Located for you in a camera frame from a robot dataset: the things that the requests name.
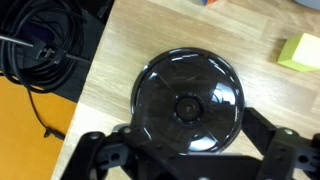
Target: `orange floor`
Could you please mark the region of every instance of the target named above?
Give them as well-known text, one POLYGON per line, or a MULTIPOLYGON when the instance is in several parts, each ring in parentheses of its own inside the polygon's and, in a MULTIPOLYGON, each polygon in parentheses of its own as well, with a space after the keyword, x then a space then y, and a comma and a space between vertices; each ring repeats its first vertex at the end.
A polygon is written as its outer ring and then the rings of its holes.
MULTIPOLYGON (((54 94, 33 94, 42 119, 66 133, 76 103, 54 94)), ((24 87, 0 76, 0 180, 50 179, 62 141, 43 138, 24 87)))

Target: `wooden surface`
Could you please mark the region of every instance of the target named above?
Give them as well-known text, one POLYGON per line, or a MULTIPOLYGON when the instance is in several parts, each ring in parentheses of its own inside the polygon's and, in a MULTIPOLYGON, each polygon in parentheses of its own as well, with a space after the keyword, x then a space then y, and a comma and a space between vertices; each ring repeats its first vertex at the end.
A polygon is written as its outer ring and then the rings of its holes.
MULTIPOLYGON (((43 121, 66 133, 76 103, 55 94, 33 97, 43 121)), ((0 77, 0 180, 50 179, 63 141, 43 134, 26 89, 0 77)))
MULTIPOLYGON (((108 135, 130 122, 130 95, 141 69, 158 54, 199 47, 237 70, 247 105, 272 123, 311 138, 320 131, 320 72, 299 73, 275 63, 287 38, 320 37, 320 12, 291 0, 116 0, 52 179, 59 179, 80 136, 108 135)), ((241 133, 226 150, 261 158, 241 133)), ((301 173, 297 179, 305 179, 301 173)), ((126 179, 125 176, 109 176, 126 179)))

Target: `black cable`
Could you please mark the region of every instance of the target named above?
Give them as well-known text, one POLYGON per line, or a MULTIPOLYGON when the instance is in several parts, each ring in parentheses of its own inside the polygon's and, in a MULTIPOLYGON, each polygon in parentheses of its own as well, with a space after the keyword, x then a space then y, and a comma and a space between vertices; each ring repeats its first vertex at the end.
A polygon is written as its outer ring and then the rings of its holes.
MULTIPOLYGON (((25 26, 28 23, 34 23, 54 34, 55 39, 52 42, 44 43, 54 45, 58 49, 61 48, 69 54, 78 55, 81 53, 84 43, 84 22, 85 19, 77 0, 15 0, 8 8, 3 21, 0 22, 0 33, 19 39, 26 31, 25 26), (67 25, 65 31, 59 24, 58 17, 65 21, 64 24, 67 25)), ((31 39, 34 41, 32 43, 43 41, 40 38, 37 39, 37 34, 32 36, 31 39)), ((51 129, 42 121, 31 92, 49 93, 57 90, 70 79, 78 61, 70 58, 59 59, 56 62, 41 61, 40 58, 34 60, 38 64, 25 67, 25 57, 20 57, 21 55, 18 56, 18 54, 21 54, 21 51, 29 50, 11 42, 1 41, 0 76, 5 76, 12 83, 26 87, 35 116, 46 129, 45 137, 53 134, 64 139, 64 134, 51 129)))

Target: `yellow object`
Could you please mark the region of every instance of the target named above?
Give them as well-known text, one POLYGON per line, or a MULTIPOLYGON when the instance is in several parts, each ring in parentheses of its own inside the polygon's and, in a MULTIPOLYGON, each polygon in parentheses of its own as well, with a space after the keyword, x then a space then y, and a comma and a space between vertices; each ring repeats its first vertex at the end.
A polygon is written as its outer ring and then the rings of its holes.
POLYGON ((301 72, 320 69, 320 38, 303 33, 288 39, 278 63, 301 72))

